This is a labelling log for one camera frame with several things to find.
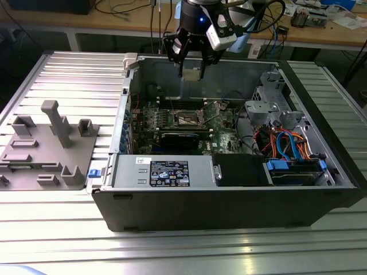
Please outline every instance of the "power supply label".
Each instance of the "power supply label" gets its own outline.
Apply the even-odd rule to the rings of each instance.
[[[150,162],[150,186],[189,187],[188,162]]]

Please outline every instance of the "wire bundle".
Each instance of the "wire bundle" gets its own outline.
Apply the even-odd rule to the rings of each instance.
[[[289,144],[282,150],[281,139],[289,139]],[[276,128],[270,133],[270,142],[261,150],[265,153],[266,150],[271,147],[271,151],[268,154],[270,158],[277,158],[280,154],[287,161],[291,161],[291,158],[286,155],[287,150],[291,145],[292,153],[298,161],[303,161],[305,159],[311,159],[307,149],[307,140],[305,140],[300,134],[296,132],[290,132],[283,128]]]

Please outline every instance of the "cable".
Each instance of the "cable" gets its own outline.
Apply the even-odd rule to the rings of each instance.
[[[225,96],[227,95],[227,94],[229,94],[229,93],[231,93],[231,92],[233,92],[233,93],[238,93],[244,100],[246,100],[246,98],[239,92],[239,91],[237,91],[237,90],[229,90],[227,93],[225,93],[222,97],[221,97],[221,100],[225,100]]]
[[[239,120],[240,120],[240,115],[241,115],[241,112],[243,110],[243,108],[245,107],[245,104],[242,105],[241,109],[239,110],[239,114],[237,116],[237,120],[236,120],[236,125],[235,125],[235,130],[236,130],[236,133],[237,133],[237,136],[239,138],[239,140],[242,141],[242,143],[247,147],[249,148],[252,152],[254,152],[256,155],[260,155],[260,156],[263,156],[263,154],[261,152],[258,152],[256,150],[254,150],[249,144],[247,144],[246,142],[244,142],[242,139],[245,138],[245,137],[242,137],[240,136],[239,134],[239,130],[238,130],[238,124],[239,124]]]
[[[10,17],[10,19],[23,31],[27,34],[27,36],[42,50],[44,51],[44,48],[41,46],[40,43],[38,43],[36,40],[34,40],[34,38],[17,22],[17,20],[15,20],[10,13],[6,10],[3,1],[0,1],[0,5],[2,6],[2,8],[4,9],[5,13],[7,14],[7,16]]]
[[[167,32],[167,28],[168,28],[168,25],[171,22],[171,19],[172,19],[172,0],[170,0],[170,17],[168,18],[167,23],[166,23],[166,26],[165,26],[165,28],[163,30],[163,37],[165,36],[165,34]]]
[[[280,3],[282,5],[282,11],[278,15],[278,17],[273,22],[269,23],[267,26],[263,27],[262,29],[248,30],[258,19],[260,19],[261,16],[263,16],[263,13],[264,13],[265,9],[267,9],[271,4],[276,3],[276,2],[277,3]],[[286,4],[282,0],[271,0],[271,1],[267,2],[255,14],[255,16],[253,17],[252,21],[246,26],[246,31],[244,31],[244,33],[260,33],[263,30],[266,30],[266,29],[270,28],[271,26],[273,26],[274,24],[276,24],[278,22],[278,20],[281,19],[281,17],[283,16],[283,14],[284,14],[285,11],[286,11]]]
[[[351,62],[354,62],[354,60],[353,59],[351,59],[349,56],[347,56],[347,54],[346,54],[346,52],[344,51],[344,50],[342,50],[342,54],[349,60],[349,61],[351,61]]]
[[[292,152],[293,152],[293,155],[294,157],[299,160],[299,161],[303,161],[303,158],[302,156],[299,154],[299,152],[297,151],[296,149],[296,144],[294,142],[294,139],[293,139],[293,136],[288,133],[288,132],[281,132],[277,137],[276,137],[276,149],[278,150],[278,152],[284,156],[289,162],[291,161],[290,157],[287,156],[285,153],[283,153],[281,147],[280,147],[280,138],[283,136],[283,135],[288,135],[289,138],[290,138],[290,141],[291,141],[291,147],[292,147]]]
[[[100,9],[98,8],[98,4],[99,4],[99,3],[101,3],[102,1],[104,1],[104,0],[99,0],[99,1],[96,3],[95,9],[96,9],[97,11],[99,11],[100,13],[104,13],[104,14],[122,14],[122,13],[128,13],[129,11],[133,11],[133,10],[140,9],[140,8],[142,8],[142,7],[150,6],[150,4],[146,4],[146,5],[143,5],[143,6],[135,7],[135,8],[130,9],[130,10],[124,10],[124,11],[111,12],[111,11],[104,11],[104,10],[100,10]]]
[[[271,49],[269,59],[271,59],[272,55],[274,54],[274,49],[275,49],[275,46],[276,46],[276,42],[278,41],[278,34],[277,34],[274,26],[273,26],[273,30],[274,30],[274,33],[275,33],[275,41],[274,41],[274,44],[273,44],[273,48]]]
[[[270,17],[270,18],[274,21],[275,19],[274,19],[274,16],[273,16],[273,13],[272,13],[271,9],[269,9],[269,7],[267,7],[267,10],[269,11],[270,15],[264,14],[264,16],[266,16],[266,17]],[[270,21],[269,21],[268,19],[266,19],[266,18],[263,18],[263,22],[269,22],[269,23],[270,23]],[[269,40],[269,43],[268,43],[268,45],[266,46],[265,50],[263,50],[263,51],[262,51],[262,53],[259,55],[259,57],[258,57],[258,58],[261,58],[261,56],[262,56],[264,53],[265,53],[264,58],[266,58],[266,55],[267,55],[268,53],[270,53],[270,52],[268,52],[268,48],[269,48],[269,46],[270,46],[270,43],[271,43],[271,41],[273,40],[274,36],[277,36],[277,33],[276,33],[276,31],[275,31],[274,26],[273,26],[273,30],[274,30],[273,32],[271,32],[270,28],[269,28],[268,30],[269,30],[269,32],[272,34],[272,35],[271,35],[271,39]]]
[[[358,60],[358,58],[362,54],[362,52],[363,52],[364,48],[366,47],[366,45],[367,45],[367,39],[366,39],[365,43],[363,44],[363,47],[361,48],[360,52],[357,54],[356,59],[354,59],[353,63],[349,66],[349,69],[348,69],[347,73],[345,74],[345,78],[343,80],[343,86],[344,87],[346,87],[348,85],[349,81],[352,79],[352,77],[353,77],[352,75],[356,71],[354,69],[354,64],[356,63],[356,61]]]
[[[158,25],[159,25],[159,39],[158,39],[158,54],[161,54],[161,3],[159,3],[159,17],[158,17]]]
[[[26,59],[28,59],[28,61],[30,61],[33,65],[36,63],[36,61],[34,61],[32,58],[30,58],[29,56],[26,56],[24,54],[21,53],[21,47],[22,47],[22,44],[23,44],[23,40],[24,40],[24,37],[26,36],[26,33],[24,33],[23,37],[21,38],[21,44],[19,46],[18,49],[16,49],[14,47],[14,44],[15,42],[11,42],[1,31],[0,31],[0,37],[7,43],[6,46],[10,45],[12,51],[14,54],[16,54],[19,58],[19,60],[21,62],[23,62],[22,58],[21,57],[25,57]]]
[[[151,44],[151,52],[154,53],[153,49],[153,15],[154,15],[154,6],[151,7],[150,13],[150,44]]]

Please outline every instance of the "black cable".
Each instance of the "black cable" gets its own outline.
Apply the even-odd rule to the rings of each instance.
[[[159,17],[158,17],[158,25],[159,25],[159,40],[158,40],[158,53],[161,53],[161,7],[159,7]]]
[[[269,9],[269,7],[267,7],[267,9],[268,9],[268,11],[270,12],[270,15],[267,15],[267,14],[264,14],[264,16],[267,16],[267,17],[270,17],[273,21],[275,20],[274,19],[274,16],[273,16],[273,13],[271,12],[271,9]],[[268,19],[266,19],[266,18],[263,18],[263,22],[269,22],[269,23],[271,23]],[[272,32],[270,29],[268,29],[269,30],[269,32],[272,34],[271,35],[271,39],[269,40],[269,43],[268,43],[268,45],[266,46],[266,48],[265,48],[265,50],[263,50],[262,51],[262,53],[258,56],[258,58],[261,58],[261,56],[265,53],[265,56],[264,56],[264,58],[266,58],[266,55],[268,54],[268,53],[270,53],[270,52],[268,52],[268,48],[269,48],[269,46],[270,46],[270,43],[271,43],[271,41],[273,41],[273,39],[274,39],[274,35],[276,35],[276,33],[275,32]]]
[[[357,56],[351,54],[351,53],[348,53],[346,50],[342,50],[343,53],[347,54],[348,56],[350,57],[353,57],[353,58],[356,58]]]
[[[358,58],[360,57],[360,55],[362,54],[364,48],[367,45],[367,39],[365,41],[365,43],[363,44],[363,47],[361,48],[360,52],[357,54],[356,59],[354,59],[353,63],[349,66],[349,69],[347,71],[347,73],[345,74],[344,80],[343,80],[343,86],[346,87],[349,83],[349,81],[352,79],[352,71],[354,71],[353,67],[354,64],[356,63],[356,61],[358,60]]]
[[[242,97],[244,100],[246,100],[246,98],[237,90],[229,90],[227,93],[225,93],[224,95],[222,95],[221,99],[224,100],[225,96],[229,93],[238,93],[240,95],[240,97]]]
[[[18,57],[19,57],[19,60],[20,60],[20,57],[25,57],[26,59],[28,59],[30,62],[32,62],[32,64],[36,64],[36,61],[34,61],[32,58],[30,58],[29,56],[26,56],[22,53],[20,53],[19,49],[15,49],[14,48],[14,44],[15,42],[11,42],[3,33],[2,31],[0,31],[0,37],[7,43],[5,46],[7,45],[10,45],[11,47],[11,50],[13,51],[14,54],[16,54]]]
[[[353,77],[357,74],[357,72],[364,66],[364,63],[367,61],[367,52],[361,57],[361,59],[355,64],[352,70],[349,72],[349,76],[346,81],[343,82],[344,87],[348,85],[348,83],[353,79]]]
[[[100,2],[102,2],[102,1],[104,1],[104,0],[99,0],[99,1],[96,3],[95,9],[96,9],[97,11],[99,11],[100,13],[104,13],[104,14],[122,14],[122,13],[128,13],[128,12],[133,11],[133,10],[141,9],[142,7],[150,6],[150,4],[146,4],[146,5],[143,5],[143,6],[135,7],[135,8],[130,9],[130,10],[123,10],[123,11],[117,11],[117,12],[110,12],[110,11],[100,10],[100,9],[98,8],[98,4],[99,4]]]
[[[260,19],[260,17],[263,15],[264,11],[266,8],[268,8],[271,4],[273,3],[280,3],[282,5],[282,12],[280,12],[280,14],[278,15],[278,17],[271,23],[269,23],[267,26],[263,27],[262,29],[258,29],[258,30],[248,30],[257,20]],[[273,26],[274,24],[276,24],[281,17],[283,16],[284,12],[286,11],[286,4],[282,1],[282,0],[271,0],[269,2],[267,2],[264,6],[261,7],[261,9],[255,14],[255,16],[253,17],[252,21],[250,22],[249,25],[246,26],[247,30],[244,31],[244,33],[260,33],[263,30],[266,30],[268,28],[270,28],[271,26]]]
[[[351,59],[349,56],[347,56],[347,54],[346,54],[346,52],[345,51],[341,51],[342,52],[342,54],[348,59],[348,60],[350,60],[351,62],[354,62],[354,60],[353,59]]]
[[[283,49],[284,49],[284,42],[287,40],[287,34],[286,34],[286,37],[284,37],[284,34],[282,34],[282,37],[283,37],[283,41],[282,41],[282,43],[280,43],[280,45],[282,46],[282,48],[280,49],[280,53],[278,55],[278,59],[280,59],[280,57],[282,56],[282,52],[283,52]]]
[[[168,18],[167,23],[166,23],[166,26],[165,26],[165,28],[163,30],[163,37],[167,33],[168,25],[170,24],[171,19],[172,19],[172,0],[170,0],[170,17]]]
[[[153,15],[154,15],[154,6],[151,7],[150,13],[150,44],[151,44],[151,52],[154,53],[153,49]]]
[[[36,40],[34,40],[34,38],[18,23],[17,20],[15,20],[10,13],[6,10],[4,3],[2,1],[0,1],[0,5],[2,6],[2,8],[4,9],[5,13],[7,14],[7,16],[9,16],[9,18],[23,31],[27,34],[27,36],[38,46],[40,47],[40,49],[42,51],[44,51],[44,48],[41,46],[40,43],[38,43]]]
[[[235,124],[235,130],[236,130],[236,133],[237,133],[237,136],[239,138],[239,140],[242,141],[242,143],[247,147],[249,148],[252,152],[254,152],[256,155],[260,155],[262,156],[263,154],[261,154],[260,152],[257,152],[256,150],[254,150],[249,144],[247,144],[246,142],[244,142],[242,139],[245,138],[246,136],[243,136],[241,137],[240,134],[239,134],[239,130],[238,130],[238,125],[239,125],[239,120],[240,120],[240,115],[241,115],[241,112],[243,110],[243,108],[245,107],[246,104],[242,105],[241,109],[239,110],[239,114],[237,116],[237,120],[236,120],[236,124]]]

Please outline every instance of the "robotic arm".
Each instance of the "robotic arm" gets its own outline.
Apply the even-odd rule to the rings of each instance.
[[[246,12],[241,6],[247,0],[222,3],[220,0],[182,0],[181,17],[178,30],[163,36],[167,55],[170,61],[179,64],[178,76],[182,77],[184,60],[189,52],[199,51],[202,55],[200,78],[204,77],[205,67],[217,64],[223,53],[231,47],[238,37],[245,33],[258,33],[274,25],[284,14],[286,6],[283,0],[271,0],[264,4],[254,14],[251,21],[245,26],[234,24],[234,12]],[[272,3],[279,2],[282,12],[266,27],[251,30],[266,8]]]

